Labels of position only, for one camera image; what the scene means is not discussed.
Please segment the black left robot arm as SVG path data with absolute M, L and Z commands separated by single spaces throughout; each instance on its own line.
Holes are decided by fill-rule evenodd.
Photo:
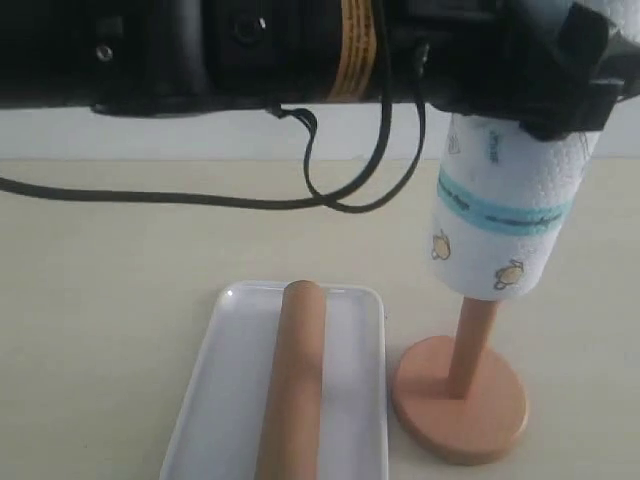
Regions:
M 620 35 L 575 4 L 555 35 L 518 1 L 5 1 L 1 106 L 112 117 L 429 104 L 551 139 L 633 95 Z

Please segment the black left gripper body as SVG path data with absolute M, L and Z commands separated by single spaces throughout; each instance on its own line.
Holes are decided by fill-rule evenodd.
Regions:
M 379 91 L 385 103 L 421 98 L 440 111 L 510 118 L 509 4 L 382 1 Z

